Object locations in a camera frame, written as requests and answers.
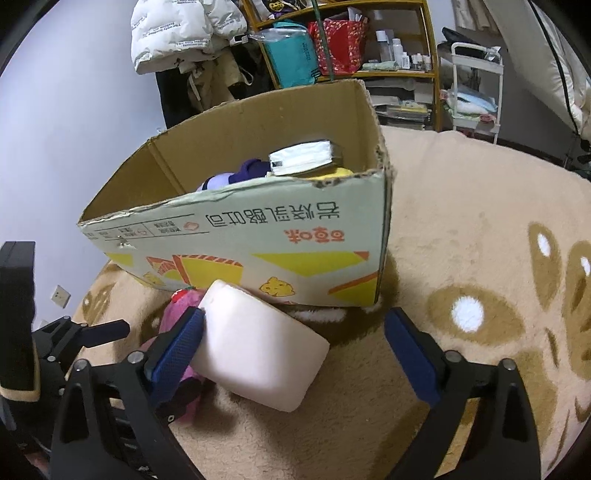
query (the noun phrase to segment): wall outlet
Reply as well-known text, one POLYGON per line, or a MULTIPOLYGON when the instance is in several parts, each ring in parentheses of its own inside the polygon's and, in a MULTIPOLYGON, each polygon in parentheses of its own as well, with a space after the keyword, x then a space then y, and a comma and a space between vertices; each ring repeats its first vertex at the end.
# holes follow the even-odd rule
POLYGON ((67 292, 62 286, 58 285, 56 290, 53 292, 51 299, 58 307, 65 309, 66 305, 68 305, 68 300, 70 300, 70 297, 70 293, 67 292))

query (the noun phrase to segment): cardboard box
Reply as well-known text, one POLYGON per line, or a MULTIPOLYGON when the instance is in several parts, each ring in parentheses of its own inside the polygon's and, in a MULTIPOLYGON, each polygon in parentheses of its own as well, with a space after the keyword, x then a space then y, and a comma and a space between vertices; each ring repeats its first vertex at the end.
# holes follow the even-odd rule
POLYGON ((392 173, 363 84, 277 90, 227 103, 148 140, 85 209, 82 232, 144 282, 216 279, 274 303, 374 304, 392 173), (352 177, 273 177, 195 192, 249 158, 329 139, 352 177))

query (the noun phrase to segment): beige blanket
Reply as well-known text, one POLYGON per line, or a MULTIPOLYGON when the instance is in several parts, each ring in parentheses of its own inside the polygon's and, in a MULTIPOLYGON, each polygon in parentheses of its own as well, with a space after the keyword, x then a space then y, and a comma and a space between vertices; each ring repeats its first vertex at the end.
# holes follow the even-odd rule
MULTIPOLYGON (((543 474, 591 413, 589 183, 529 155, 456 132, 384 128, 398 175, 386 275, 369 309, 286 307, 331 343, 302 405, 283 413, 216 387, 192 426, 172 425, 211 480, 383 479, 427 413, 381 328, 402 306, 468 360, 516 359, 534 409, 543 474)), ((170 294, 108 264, 74 319, 132 324, 86 350, 122 359, 151 337, 170 294)), ((441 473, 461 454, 469 404, 441 473)))

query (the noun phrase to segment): red gift bag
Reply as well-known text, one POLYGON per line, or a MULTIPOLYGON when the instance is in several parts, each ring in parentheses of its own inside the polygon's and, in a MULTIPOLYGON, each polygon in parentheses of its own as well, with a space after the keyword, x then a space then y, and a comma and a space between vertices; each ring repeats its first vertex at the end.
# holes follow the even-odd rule
MULTIPOLYGON (((363 63, 367 23, 352 20, 325 20, 323 25, 335 75, 357 72, 363 63)), ((328 75, 318 24, 311 22, 308 25, 308 32, 314 41, 320 71, 322 75, 328 75)))

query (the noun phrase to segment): teal bag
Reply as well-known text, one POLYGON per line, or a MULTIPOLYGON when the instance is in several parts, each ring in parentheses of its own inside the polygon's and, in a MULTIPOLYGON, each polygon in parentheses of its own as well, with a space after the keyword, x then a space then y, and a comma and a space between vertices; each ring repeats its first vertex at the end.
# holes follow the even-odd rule
POLYGON ((276 22, 273 27, 294 30, 294 35, 280 40, 263 40, 281 87, 315 83, 320 70, 314 44, 306 28, 289 21, 276 22))

